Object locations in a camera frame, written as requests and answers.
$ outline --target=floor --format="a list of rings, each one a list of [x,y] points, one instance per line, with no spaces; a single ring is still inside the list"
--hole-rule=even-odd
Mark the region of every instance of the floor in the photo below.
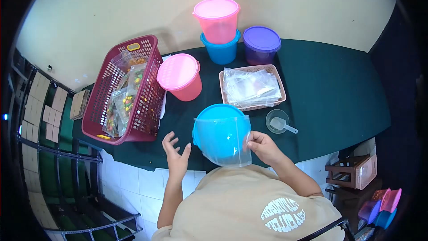
[[[296,164],[299,169],[311,176],[321,187],[328,198],[329,193],[324,189],[331,186],[325,183],[327,171],[325,165],[334,163],[339,152],[325,155]],[[169,170],[156,169],[147,171],[114,161],[113,157],[104,150],[101,153],[104,163],[99,165],[101,178],[101,193],[118,206],[133,214],[140,213],[138,224],[143,231],[136,233],[136,241],[148,241],[158,229],[159,211],[161,210],[163,193],[167,184]],[[183,196],[189,196],[206,175],[205,171],[187,171],[183,183]]]

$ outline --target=dark green tablecloth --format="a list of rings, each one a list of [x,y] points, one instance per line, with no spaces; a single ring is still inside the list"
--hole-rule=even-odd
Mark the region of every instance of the dark green tablecloth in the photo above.
[[[179,137],[177,145],[192,142],[193,118],[209,105],[222,103],[218,73],[224,65],[214,64],[205,47],[181,51],[194,56],[201,65],[202,92],[190,102],[167,93],[165,115],[154,142],[125,142],[106,145],[85,136],[81,120],[74,122],[73,137],[105,149],[119,162],[138,167],[167,168],[161,141],[170,131]],[[252,129],[269,134],[293,162],[316,158],[361,142],[390,124],[385,95],[365,52],[310,41],[282,40],[275,57],[287,100],[275,107],[245,112]],[[248,66],[243,43],[229,68]],[[273,134],[265,124],[272,109],[284,110],[299,133]],[[253,163],[267,167],[253,154]],[[192,147],[189,170],[210,170],[216,166]]]

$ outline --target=person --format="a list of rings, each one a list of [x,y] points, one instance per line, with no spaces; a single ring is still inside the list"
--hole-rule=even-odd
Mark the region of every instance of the person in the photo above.
[[[301,171],[266,134],[251,131],[247,145],[276,172],[256,165],[219,167],[183,200],[181,182],[191,144],[182,155],[170,132],[162,141],[169,177],[158,230],[161,240],[299,240],[341,217],[318,184]],[[340,227],[314,240],[343,240]]]

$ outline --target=hand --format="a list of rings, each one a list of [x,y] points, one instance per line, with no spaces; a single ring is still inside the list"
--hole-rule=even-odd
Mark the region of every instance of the hand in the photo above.
[[[269,135],[258,131],[250,132],[247,145],[261,161],[270,166],[275,166],[287,158]]]
[[[179,141],[178,138],[171,140],[174,137],[174,131],[168,133],[162,141],[162,147],[167,154],[169,180],[181,184],[187,171],[187,161],[189,160],[190,150],[192,145],[188,143],[180,155],[178,151],[180,147],[174,148],[174,144]]]

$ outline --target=beige t-shirt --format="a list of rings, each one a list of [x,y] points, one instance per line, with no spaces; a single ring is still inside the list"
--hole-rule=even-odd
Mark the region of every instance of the beige t-shirt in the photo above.
[[[295,241],[341,217],[321,196],[303,197],[273,172],[256,165],[217,168],[181,202],[173,225],[158,229],[153,241]],[[338,226],[314,239],[344,239]]]

